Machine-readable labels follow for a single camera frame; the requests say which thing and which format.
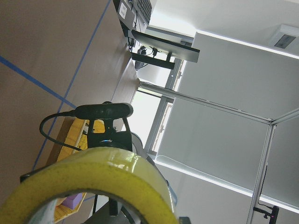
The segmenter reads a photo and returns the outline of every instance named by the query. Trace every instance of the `ceiling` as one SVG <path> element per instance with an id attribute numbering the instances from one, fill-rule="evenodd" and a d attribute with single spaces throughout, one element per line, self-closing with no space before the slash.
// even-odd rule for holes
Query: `ceiling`
<path id="1" fill-rule="evenodd" d="M 299 0 L 152 0 L 150 26 L 194 36 L 197 30 L 268 47 L 281 24 L 299 28 Z M 299 38 L 295 50 L 299 55 Z"/>

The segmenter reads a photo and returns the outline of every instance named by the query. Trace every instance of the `fluorescent light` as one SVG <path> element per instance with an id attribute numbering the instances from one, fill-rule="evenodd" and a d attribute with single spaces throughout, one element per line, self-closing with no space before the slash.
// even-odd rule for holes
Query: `fluorescent light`
<path id="1" fill-rule="evenodd" d="M 198 179 L 201 179 L 201 180 L 204 180 L 204 181 L 207 181 L 209 183 L 213 183 L 213 184 L 216 184 L 217 186 L 220 186 L 220 187 L 223 187 L 223 188 L 226 188 L 226 189 L 229 189 L 229 190 L 232 190 L 234 192 L 237 192 L 237 193 L 241 193 L 243 195 L 247 195 L 249 197 L 252 197 L 252 190 L 248 190 L 248 189 L 244 189 L 242 187 L 233 187 L 233 186 L 230 186 L 228 184 L 225 184 L 225 183 L 221 183 L 219 181 L 216 181 L 216 180 L 213 180 L 211 178 L 208 178 L 206 176 L 203 176 L 203 175 L 199 175 L 199 174 L 195 174 L 193 172 L 190 172 L 190 171 L 187 171 L 187 170 L 184 170 L 184 169 L 181 169 L 181 168 L 178 168 L 178 167 L 175 167 L 175 166 L 172 166 L 172 165 L 169 165 L 169 164 L 166 164 L 164 162 L 160 162 L 160 161 L 157 161 L 156 159 L 154 160 L 155 164 L 158 164 L 158 165 L 161 165 L 161 166 L 164 166 L 164 167 L 167 167 L 169 169 L 173 169 L 173 170 L 176 170 L 178 172 L 181 172 L 183 174 L 186 174 L 186 175 L 189 175 L 189 176 L 193 176 L 195 178 L 198 178 Z M 299 214 L 299 209 L 298 208 L 294 208 L 294 207 L 291 207 L 291 206 L 288 206 L 286 203 L 284 202 L 280 202 L 278 200 L 275 200 L 275 199 L 271 199 L 271 198 L 266 198 L 265 196 L 261 196 L 260 197 L 260 200 L 262 202 L 266 202 L 266 203 L 269 203 L 269 204 L 273 204 L 273 205 L 276 205 L 280 208 L 283 208 L 283 209 L 286 209 L 286 210 L 289 210 L 289 211 L 292 211 L 292 212 L 295 212 L 295 213 L 298 213 Z"/>
<path id="2" fill-rule="evenodd" d="M 299 4 L 299 0 L 285 0 L 285 1 L 289 1 L 289 2 L 293 2 L 293 3 Z"/>
<path id="3" fill-rule="evenodd" d="M 203 30 L 198 29 L 198 30 L 196 30 L 196 32 L 200 33 L 200 34 L 207 35 L 207 36 L 215 37 L 215 38 L 218 38 L 218 39 L 222 39 L 222 40 L 225 40 L 225 41 L 230 41 L 230 42 L 233 42 L 233 43 L 242 44 L 242 45 L 249 46 L 249 47 L 252 47 L 252 48 L 257 48 L 257 49 L 269 51 L 269 52 L 272 52 L 272 53 L 275 53 L 275 54 L 284 55 L 284 56 L 287 56 L 287 57 L 292 57 L 292 58 L 295 58 L 295 59 L 299 59 L 299 56 L 297 56 L 297 55 L 292 55 L 290 53 L 282 52 L 282 51 L 279 51 L 279 50 L 274 50 L 274 49 L 259 46 L 259 45 L 256 45 L 256 44 L 247 43 L 247 42 L 244 42 L 244 41 L 239 41 L 239 40 L 236 40 L 236 39 L 232 39 L 232 38 L 217 35 L 217 34 L 212 34 L 210 32 L 206 32 L 206 31 L 203 31 Z"/>
<path id="4" fill-rule="evenodd" d="M 175 166 L 166 164 L 166 163 L 164 163 L 164 162 L 160 162 L 160 161 L 157 161 L 157 160 L 154 160 L 154 162 L 155 162 L 156 164 L 161 165 L 161 166 L 164 166 L 164 167 L 167 167 L 167 168 L 176 170 L 176 171 L 178 171 L 178 172 L 181 172 L 181 173 L 183 173 L 183 174 L 187 174 L 187 175 L 189 175 L 189 176 L 193 176 L 193 177 L 195 177 L 195 178 L 198 178 L 198 179 L 201 179 L 201 180 L 204 180 L 204 181 L 207 181 L 207 182 L 216 184 L 216 185 L 218 185 L 218 186 L 221 186 L 221 187 L 224 187 L 224 188 L 233 190 L 233 191 L 235 191 L 235 192 L 241 193 L 241 194 L 243 194 L 243 195 L 247 195 L 247 196 L 252 197 L 252 193 L 250 193 L 249 190 L 248 190 L 248 191 L 242 190 L 241 187 L 240 187 L 240 188 L 235 188 L 235 187 L 229 186 L 229 185 L 227 185 L 227 184 L 221 183 L 221 182 L 219 182 L 219 181 L 213 180 L 213 179 L 211 179 L 211 178 L 205 177 L 205 176 L 203 176 L 203 175 L 195 174 L 195 173 L 193 173 L 193 172 L 190 172 L 190 171 L 187 171 L 187 170 L 184 170 L 184 169 L 181 169 L 181 168 L 178 168 L 178 167 L 175 167 Z"/>

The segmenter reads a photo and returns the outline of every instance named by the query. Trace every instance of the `tape roll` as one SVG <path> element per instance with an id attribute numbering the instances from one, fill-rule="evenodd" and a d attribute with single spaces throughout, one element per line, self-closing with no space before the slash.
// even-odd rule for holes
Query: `tape roll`
<path id="1" fill-rule="evenodd" d="M 27 223 L 52 199 L 85 191 L 115 196 L 148 224 L 178 224 L 156 169 L 142 157 L 112 147 L 80 151 L 26 179 L 0 208 L 0 223 Z"/>

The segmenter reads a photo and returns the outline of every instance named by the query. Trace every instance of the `metal pole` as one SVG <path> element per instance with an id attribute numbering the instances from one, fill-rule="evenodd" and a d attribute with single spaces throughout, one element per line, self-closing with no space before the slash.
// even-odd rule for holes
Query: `metal pole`
<path id="1" fill-rule="evenodd" d="M 272 119 L 269 119 L 269 118 L 263 118 L 261 116 L 254 115 L 254 114 L 251 114 L 251 113 L 248 113 L 248 112 L 245 112 L 245 111 L 242 111 L 242 110 L 238 110 L 238 109 L 235 109 L 235 108 L 232 108 L 232 107 L 229 107 L 229 106 L 224 106 L 224 105 L 221 105 L 221 104 L 213 103 L 213 102 L 210 102 L 210 101 L 205 100 L 205 99 L 191 97 L 191 96 L 185 95 L 183 93 L 179 93 L 179 92 L 169 90 L 169 89 L 166 89 L 166 88 L 163 88 L 163 87 L 160 87 L 160 86 L 152 85 L 152 84 L 149 84 L 149 83 L 140 82 L 139 86 L 143 89 L 154 91 L 154 92 L 163 94 L 165 96 L 177 97 L 177 98 L 180 98 L 180 99 L 188 100 L 188 101 L 191 101 L 191 102 L 194 102 L 194 103 L 197 103 L 197 104 L 201 104 L 201 105 L 204 105 L 204 106 L 208 106 L 208 107 L 211 107 L 211 108 L 214 108 L 214 109 L 217 109 L 217 110 L 225 111 L 225 112 L 235 114 L 235 115 L 238 115 L 238 116 L 241 116 L 241 117 L 244 117 L 244 118 L 252 119 L 252 120 L 264 123 L 264 124 L 269 125 L 272 122 Z"/>
<path id="2" fill-rule="evenodd" d="M 278 125 L 279 123 L 285 122 L 287 120 L 293 119 L 295 117 L 299 116 L 299 108 L 297 108 L 296 110 L 293 110 L 291 112 L 288 112 L 282 116 L 280 116 L 279 118 L 274 119 L 271 124 L 273 125 Z"/>
<path id="3" fill-rule="evenodd" d="M 268 127 L 267 136 L 266 136 L 265 144 L 263 147 L 263 153 L 262 153 L 260 165 L 259 165 L 257 176 L 256 176 L 256 184 L 255 184 L 253 195 L 252 195 L 250 210 L 249 210 L 249 214 L 248 214 L 248 218 L 247 218 L 247 224 L 251 224 L 251 222 L 252 222 L 253 207 L 256 206 L 256 204 L 259 200 L 259 197 L 260 197 L 262 183 L 263 183 L 263 176 L 264 176 L 264 173 L 266 170 L 267 161 L 268 161 L 268 157 L 269 157 L 269 152 L 270 152 L 275 128 L 276 128 L 275 125 L 269 125 L 269 127 Z"/>
<path id="4" fill-rule="evenodd" d="M 167 103 L 168 103 L 167 98 L 162 96 L 161 100 L 160 100 L 160 103 L 159 103 L 159 106 L 158 106 L 158 109 L 157 109 L 157 112 L 156 112 L 156 115 L 155 115 L 155 118 L 154 118 L 154 121 L 153 121 L 153 125 L 150 129 L 150 132 L 149 132 L 148 139 L 147 139 L 147 141 L 145 143 L 145 146 L 144 146 L 144 150 L 147 153 L 151 153 L 150 151 L 152 151 L 152 147 L 153 147 L 153 144 L 155 142 L 155 138 L 158 134 L 159 127 L 160 127 L 161 121 L 163 119 L 163 114 L 165 112 Z"/>

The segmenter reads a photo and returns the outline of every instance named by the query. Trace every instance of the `blue tape line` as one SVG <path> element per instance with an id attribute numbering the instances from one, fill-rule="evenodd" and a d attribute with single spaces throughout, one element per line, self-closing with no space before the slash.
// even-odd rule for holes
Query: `blue tape line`
<path id="1" fill-rule="evenodd" d="M 30 76 L 29 74 L 27 74 L 26 72 L 24 72 L 23 70 L 21 70 L 20 68 L 18 68 L 17 66 L 15 66 L 14 64 L 12 64 L 10 61 L 6 60 L 4 57 L 0 56 L 0 62 L 2 64 L 6 65 L 7 67 L 9 67 L 11 70 L 13 70 L 16 73 L 18 73 L 19 75 L 21 75 L 24 78 L 26 78 L 27 80 L 31 81 L 32 83 L 34 83 L 38 87 L 40 87 L 43 90 L 47 91 L 49 94 L 51 94 L 52 96 L 56 97 L 57 99 L 65 102 L 66 104 L 68 104 L 68 105 L 70 105 L 72 107 L 74 106 L 74 104 L 72 104 L 71 102 L 69 102 L 68 100 L 66 100 L 62 96 L 60 96 L 58 93 L 54 92 L 48 86 L 45 86 L 44 84 L 42 84 L 37 79 L 33 78 L 32 76 Z"/>
<path id="2" fill-rule="evenodd" d="M 108 6 L 109 6 L 110 2 L 111 2 L 111 0 L 109 0 L 108 3 L 106 4 L 106 7 L 105 7 L 105 9 L 104 9 L 104 12 L 103 12 L 102 16 L 100 17 L 99 22 L 98 22 L 97 26 L 95 27 L 95 29 L 94 29 L 94 31 L 93 31 L 92 37 L 90 38 L 90 40 L 89 40 L 89 42 L 88 42 L 88 44 L 87 44 L 87 47 L 86 47 L 86 49 L 85 49 L 85 51 L 84 51 L 84 53 L 83 53 L 83 55 L 82 55 L 82 58 L 81 58 L 81 60 L 80 60 L 80 62 L 79 62 L 79 65 L 78 65 L 77 68 L 76 68 L 75 74 L 73 75 L 73 77 L 72 77 L 72 79 L 71 79 L 71 82 L 70 82 L 70 84 L 69 84 L 69 86 L 68 86 L 68 88 L 67 88 L 67 91 L 65 92 L 65 95 L 64 95 L 64 97 L 62 98 L 62 102 L 61 102 L 61 105 L 60 105 L 60 107 L 59 107 L 59 109 L 58 109 L 58 113 L 60 112 L 61 107 L 62 107 L 64 101 L 67 101 L 67 100 L 66 100 L 66 97 L 67 97 L 67 95 L 69 94 L 69 91 L 70 91 L 70 89 L 71 89 L 71 86 L 73 85 L 73 82 L 74 82 L 74 80 L 75 80 L 75 78 L 76 78 L 76 76 L 77 76 L 77 74 L 78 74 L 78 71 L 79 71 L 79 69 L 80 69 L 80 67 L 81 67 L 81 65 L 82 65 L 82 62 L 83 62 L 83 60 L 84 60 L 84 58 L 85 58 L 85 56 L 86 56 L 86 53 L 87 53 L 87 51 L 88 51 L 88 49 L 89 49 L 89 47 L 90 47 L 90 44 L 91 44 L 91 42 L 93 41 L 93 38 L 94 38 L 94 36 L 95 36 L 95 34 L 96 34 L 96 32 L 97 32 L 97 30 L 98 30 L 98 28 L 99 28 L 99 26 L 100 26 L 100 24 L 101 24 L 103 18 L 104 18 L 104 15 L 105 15 L 105 13 L 106 13 L 106 11 L 107 11 L 107 9 L 108 9 Z M 56 122 L 56 119 L 53 120 L 52 125 L 51 125 L 51 127 L 50 127 L 50 129 L 49 129 L 49 131 L 48 131 L 48 133 L 47 133 L 48 135 L 51 134 L 51 131 L 52 131 L 52 128 L 53 128 L 55 122 Z M 47 139 L 44 140 L 44 142 L 43 142 L 43 144 L 42 144 L 42 147 L 41 147 L 41 149 L 39 150 L 39 153 L 38 153 L 37 158 L 36 158 L 36 160 L 35 160 L 35 163 L 34 163 L 34 165 L 33 165 L 33 167 L 32 167 L 32 170 L 34 170 L 34 169 L 36 168 L 36 165 L 37 165 L 37 163 L 38 163 L 38 161 L 39 161 L 39 159 L 40 159 L 40 157 L 41 157 L 41 154 L 42 154 L 43 149 L 44 149 L 44 147 L 45 147 L 45 145 L 46 145 L 46 142 L 47 142 Z"/>
<path id="3" fill-rule="evenodd" d="M 75 78 L 76 78 L 76 76 L 77 76 L 77 74 L 78 74 L 78 71 L 79 71 L 79 69 L 80 69 L 80 67 L 81 67 L 81 65 L 82 65 L 82 62 L 83 62 L 83 60 L 84 60 L 84 58 L 85 58 L 85 55 L 86 55 L 86 53 L 87 53 L 87 51 L 88 51 L 88 49 L 89 49 L 89 47 L 90 47 L 90 44 L 92 43 L 93 38 L 94 38 L 94 36 L 95 36 L 95 34 L 96 34 L 96 32 L 97 32 L 97 30 L 98 30 L 100 24 L 102 23 L 102 20 L 103 20 L 103 18 L 104 18 L 104 15 L 105 15 L 105 13 L 106 13 L 106 11 L 107 11 L 107 9 L 108 9 L 108 6 L 109 6 L 110 2 L 111 2 L 111 0 L 109 0 L 108 3 L 106 4 L 106 7 L 105 7 L 105 9 L 104 9 L 104 12 L 103 12 L 102 16 L 100 17 L 100 20 L 99 20 L 97 26 L 95 27 L 95 29 L 94 29 L 94 31 L 93 31 L 92 37 L 90 38 L 90 40 L 89 40 L 89 42 L 88 42 L 88 44 L 87 44 L 87 47 L 86 47 L 86 49 L 85 49 L 85 51 L 84 51 L 84 53 L 83 53 L 83 55 L 82 55 L 82 58 L 81 58 L 81 60 L 80 60 L 80 62 L 79 62 L 78 67 L 76 68 L 75 74 L 74 74 L 73 78 L 71 79 L 71 82 L 70 82 L 70 84 L 69 84 L 69 87 L 67 88 L 67 91 L 66 91 L 66 93 L 65 93 L 65 95 L 64 95 L 64 98 L 66 98 L 67 95 L 69 94 L 69 91 L 70 91 L 70 89 L 71 89 L 71 86 L 73 85 L 73 82 L 74 82 L 74 80 L 75 80 Z"/>
<path id="4" fill-rule="evenodd" d="M 60 104 L 60 106 L 59 106 L 59 109 L 58 109 L 57 113 L 60 112 L 60 110 L 61 110 L 63 104 L 64 104 L 64 103 L 61 102 L 61 104 Z M 57 117 L 54 118 L 54 120 L 53 120 L 53 122 L 52 122 L 52 124 L 51 124 L 51 127 L 50 127 L 50 129 L 49 129 L 47 135 L 50 135 L 50 134 L 51 134 L 52 129 L 53 129 L 53 127 L 54 127 L 54 124 L 55 124 L 56 120 L 57 120 Z M 43 149 L 45 148 L 45 145 L 46 145 L 46 143 L 47 143 L 47 140 L 48 140 L 48 139 L 45 138 L 45 140 L 43 141 L 42 147 L 40 148 L 40 150 L 39 150 L 39 152 L 38 152 L 38 155 L 37 155 L 37 157 L 36 157 L 36 160 L 34 161 L 34 165 L 33 165 L 33 167 L 32 167 L 32 171 L 35 170 L 35 168 L 36 168 L 36 165 L 37 165 L 37 163 L 38 163 L 38 161 L 39 161 L 39 158 L 41 157 L 41 155 L 42 155 L 42 153 L 43 153 Z"/>

